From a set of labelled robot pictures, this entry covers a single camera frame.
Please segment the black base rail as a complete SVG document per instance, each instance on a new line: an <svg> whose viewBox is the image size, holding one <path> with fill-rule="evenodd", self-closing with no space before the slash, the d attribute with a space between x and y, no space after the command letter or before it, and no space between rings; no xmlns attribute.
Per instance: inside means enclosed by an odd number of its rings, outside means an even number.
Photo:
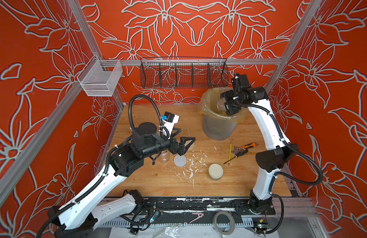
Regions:
<svg viewBox="0 0 367 238"><path fill-rule="evenodd" d="M251 212L248 197L145 197L144 205L150 210L170 213L201 211L228 211L238 215L275 215L273 204L261 212Z"/></svg>

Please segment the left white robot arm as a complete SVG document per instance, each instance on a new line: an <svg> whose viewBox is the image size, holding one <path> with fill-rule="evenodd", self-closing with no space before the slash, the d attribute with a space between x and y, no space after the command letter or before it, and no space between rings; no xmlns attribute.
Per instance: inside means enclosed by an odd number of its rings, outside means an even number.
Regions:
<svg viewBox="0 0 367 238"><path fill-rule="evenodd" d="M67 204L54 206L48 211L48 220L40 228L40 238L50 224L57 226L54 236L57 238L87 238L104 223L134 210L144 203L144 198L136 189L112 202L101 205L103 198L117 185L144 165L150 158L156 161L163 151L180 156L186 154L195 142L194 137L175 136L180 133L163 131L159 133L153 123L142 123L132 128L132 135L123 144L112 148L106 163L96 177Z"/></svg>

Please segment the clear plastic wall basket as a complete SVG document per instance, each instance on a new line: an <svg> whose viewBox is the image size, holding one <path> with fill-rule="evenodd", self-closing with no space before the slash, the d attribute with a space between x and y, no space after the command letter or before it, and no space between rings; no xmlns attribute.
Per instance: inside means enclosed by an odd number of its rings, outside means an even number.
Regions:
<svg viewBox="0 0 367 238"><path fill-rule="evenodd" d="M77 80L87 96L111 97L122 74L120 60L101 60L94 54L77 76Z"/></svg>

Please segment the translucent ribbed trash bin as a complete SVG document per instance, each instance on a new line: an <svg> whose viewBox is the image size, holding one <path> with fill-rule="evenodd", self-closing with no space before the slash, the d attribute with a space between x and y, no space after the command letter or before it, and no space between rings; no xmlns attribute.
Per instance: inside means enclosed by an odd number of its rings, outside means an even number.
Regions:
<svg viewBox="0 0 367 238"><path fill-rule="evenodd" d="M204 133L213 140L226 140L233 133L237 123L230 120L221 120L210 117L208 115L203 116L202 128Z"/></svg>

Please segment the glass jar beige lid front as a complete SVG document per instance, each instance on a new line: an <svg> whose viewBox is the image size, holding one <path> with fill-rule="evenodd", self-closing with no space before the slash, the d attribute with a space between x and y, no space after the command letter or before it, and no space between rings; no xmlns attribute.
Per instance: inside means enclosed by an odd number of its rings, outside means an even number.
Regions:
<svg viewBox="0 0 367 238"><path fill-rule="evenodd" d="M219 164L211 164L208 168L208 174L212 180L219 180L223 173L223 168Z"/></svg>

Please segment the clear tape roll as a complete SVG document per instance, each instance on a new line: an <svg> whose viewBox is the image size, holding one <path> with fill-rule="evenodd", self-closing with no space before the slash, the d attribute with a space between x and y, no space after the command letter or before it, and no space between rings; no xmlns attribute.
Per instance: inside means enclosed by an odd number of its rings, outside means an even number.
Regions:
<svg viewBox="0 0 367 238"><path fill-rule="evenodd" d="M218 211L212 220L213 231L220 238L231 235L235 228L236 222L232 214L228 211Z"/></svg>

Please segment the yellow pencil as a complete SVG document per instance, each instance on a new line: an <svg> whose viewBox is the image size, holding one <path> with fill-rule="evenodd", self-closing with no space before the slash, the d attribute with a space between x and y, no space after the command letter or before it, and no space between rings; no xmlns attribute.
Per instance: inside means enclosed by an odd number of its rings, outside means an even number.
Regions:
<svg viewBox="0 0 367 238"><path fill-rule="evenodd" d="M230 166L230 161L231 161L231 157L232 157L232 149L233 149L233 139L231 139L230 146L229 146L229 156L228 156L228 160L227 160L227 165L228 166Z"/></svg>

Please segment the glass jar patterned lid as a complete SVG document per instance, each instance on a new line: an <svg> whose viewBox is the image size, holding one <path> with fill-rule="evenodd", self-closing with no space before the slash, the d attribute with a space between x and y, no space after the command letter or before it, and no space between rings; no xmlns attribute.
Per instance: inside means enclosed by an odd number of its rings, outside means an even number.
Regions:
<svg viewBox="0 0 367 238"><path fill-rule="evenodd" d="M168 162L168 161L169 161L170 157L171 157L171 154L170 154L169 150L165 150L165 151L163 151L163 152L160 154L160 156L158 157L158 159L157 159L157 160L158 160L159 162L161 162L161 163L166 163L166 162Z"/></svg>

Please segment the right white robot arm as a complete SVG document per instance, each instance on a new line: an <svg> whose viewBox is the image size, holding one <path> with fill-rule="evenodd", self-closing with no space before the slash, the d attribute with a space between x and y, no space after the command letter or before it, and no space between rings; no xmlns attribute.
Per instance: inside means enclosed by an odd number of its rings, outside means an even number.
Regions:
<svg viewBox="0 0 367 238"><path fill-rule="evenodd" d="M268 94L263 87L252 87L247 75L235 74L233 89L221 93L226 114L233 116L242 108L248 108L263 135L266 150L256 154L259 166L257 181L249 197L249 210L260 214L272 205L272 188L284 164L294 156L273 113Z"/></svg>

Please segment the orange black utility pliers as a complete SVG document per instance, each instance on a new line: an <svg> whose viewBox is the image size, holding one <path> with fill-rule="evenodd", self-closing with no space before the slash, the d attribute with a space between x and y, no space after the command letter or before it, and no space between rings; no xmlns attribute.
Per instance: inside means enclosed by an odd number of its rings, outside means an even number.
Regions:
<svg viewBox="0 0 367 238"><path fill-rule="evenodd" d="M243 150L255 148L256 146L258 146L257 142L249 143L249 144L246 144L246 145L241 146L241 147L236 147L235 146L232 150L232 153L237 154L237 153L239 153Z"/></svg>

